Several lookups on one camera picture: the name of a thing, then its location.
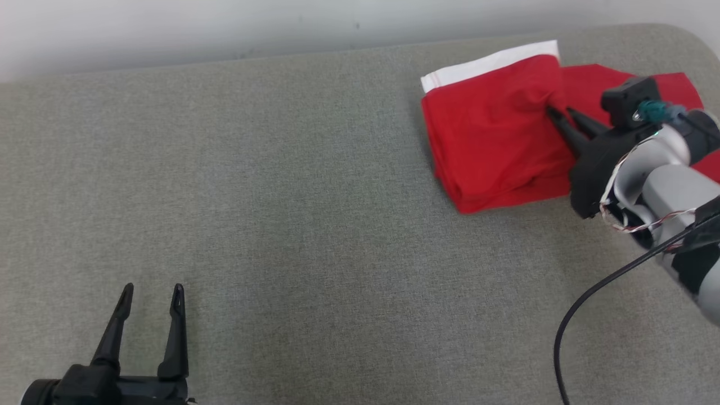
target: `red cloth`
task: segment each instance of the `red cloth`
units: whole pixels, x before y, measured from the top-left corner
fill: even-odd
[[[575,159],[546,116],[546,106],[573,107],[609,125],[600,96],[629,77],[600,65],[560,68],[554,56],[538,55],[430,90],[422,106],[435,173],[458,211],[566,195]],[[702,108],[685,74],[655,78],[664,100]],[[720,155],[696,168],[717,181]]]

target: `black cable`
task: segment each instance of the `black cable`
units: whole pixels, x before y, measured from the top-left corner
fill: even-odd
[[[687,235],[690,233],[693,233],[694,231],[697,231],[700,228],[703,228],[705,225],[710,224],[713,222],[713,219],[720,216],[720,212],[714,213],[713,215],[708,216],[704,220],[702,220],[700,223],[693,224],[689,227],[687,227],[682,232],[678,233],[677,235],[673,236],[672,238],[666,240],[665,242],[662,242],[661,244],[657,245],[656,247],[650,249],[649,251],[645,252],[642,256],[638,257],[637,259],[633,260],[632,262],[626,264],[618,271],[612,273],[611,275],[603,278],[599,283],[592,286],[589,290],[585,291],[580,298],[575,301],[574,304],[570,307],[570,310],[567,311],[565,314],[565,317],[560,322],[560,326],[557,328],[557,334],[555,335],[555,345],[553,348],[553,363],[555,366],[555,378],[557,378],[557,388],[560,390],[560,396],[562,397],[562,403],[564,405],[570,405],[570,400],[567,398],[567,392],[565,392],[565,384],[562,382],[562,373],[560,372],[560,342],[562,341],[562,334],[565,332],[565,328],[567,327],[567,324],[570,322],[570,318],[572,318],[573,315],[575,315],[575,312],[578,310],[578,308],[592,295],[598,292],[602,287],[605,287],[607,284],[610,284],[613,280],[616,278],[622,276],[623,274],[629,272],[630,270],[634,269],[635,267],[638,267],[643,262],[647,261],[649,258],[655,256],[656,254],[662,253],[666,251],[668,248],[670,248],[672,245],[678,243],[682,239],[684,239]]]

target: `white wall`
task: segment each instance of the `white wall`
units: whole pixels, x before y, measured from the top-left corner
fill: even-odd
[[[720,53],[716,0],[0,0],[0,81],[620,22]]]

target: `gray fabric surface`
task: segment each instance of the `gray fabric surface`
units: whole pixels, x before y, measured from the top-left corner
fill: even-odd
[[[117,71],[0,86],[0,396],[87,363],[135,283],[121,361],[153,374],[175,282],[201,404],[557,404],[552,340],[640,253],[566,198],[458,214],[419,78],[559,38],[566,65],[720,63],[661,25]],[[575,404],[716,404],[720,330],[654,264],[576,315]]]

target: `white fabric edge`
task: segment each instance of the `white fabric edge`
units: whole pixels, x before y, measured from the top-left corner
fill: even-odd
[[[432,89],[447,86],[480,76],[491,71],[505,68],[523,59],[532,58],[538,55],[552,55],[560,59],[560,51],[557,48],[557,40],[545,41],[542,43],[531,43],[515,48],[501,50],[484,58],[477,59],[459,65],[446,66],[431,74],[420,78],[423,90],[427,94]]]

